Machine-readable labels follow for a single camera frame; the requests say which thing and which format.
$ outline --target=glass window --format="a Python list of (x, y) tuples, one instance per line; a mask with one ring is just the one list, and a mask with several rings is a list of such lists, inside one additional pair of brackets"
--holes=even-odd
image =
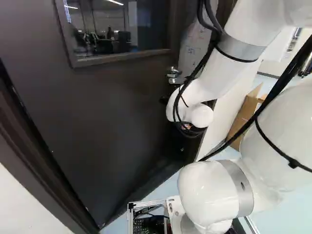
[(63, 0), (79, 58), (168, 48), (169, 0)]

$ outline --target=silver ring band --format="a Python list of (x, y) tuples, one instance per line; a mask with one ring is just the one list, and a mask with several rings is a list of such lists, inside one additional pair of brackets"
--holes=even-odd
[(250, 215), (254, 210), (254, 194), (244, 172), (230, 160), (218, 160), (218, 162), (227, 170), (237, 189), (239, 210), (236, 218)]
[(267, 47), (244, 43), (240, 40), (232, 38), (228, 34), (223, 34), (220, 42), (218, 43), (218, 48), (224, 54), (235, 59), (256, 61)]

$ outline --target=cardboard box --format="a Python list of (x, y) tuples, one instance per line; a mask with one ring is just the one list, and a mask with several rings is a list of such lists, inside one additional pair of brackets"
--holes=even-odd
[[(263, 95), (262, 97), (257, 98), (261, 87), (262, 83), (259, 84), (255, 89), (253, 89), (250, 93), (246, 95), (243, 105), (240, 108), (232, 124), (232, 127), (226, 137), (226, 140), (234, 136), (234, 134), (253, 116), (255, 111), (259, 108), (259, 106), (263, 103), (264, 99), (267, 97), (267, 95)], [(246, 132), (244, 132), (231, 144), (231, 146), (237, 151), (239, 151), (239, 145), (245, 133)]]

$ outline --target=person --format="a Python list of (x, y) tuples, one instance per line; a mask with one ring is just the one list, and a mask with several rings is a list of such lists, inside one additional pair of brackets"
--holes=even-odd
[(112, 39), (114, 37), (114, 32), (111, 27), (108, 27), (108, 31), (106, 35), (107, 35), (106, 37), (107, 39)]

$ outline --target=screw hole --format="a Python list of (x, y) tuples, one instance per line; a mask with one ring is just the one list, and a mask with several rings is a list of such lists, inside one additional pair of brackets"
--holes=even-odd
[(242, 186), (242, 189), (245, 190), (245, 185), (243, 184), (243, 182), (240, 182), (240, 185)]

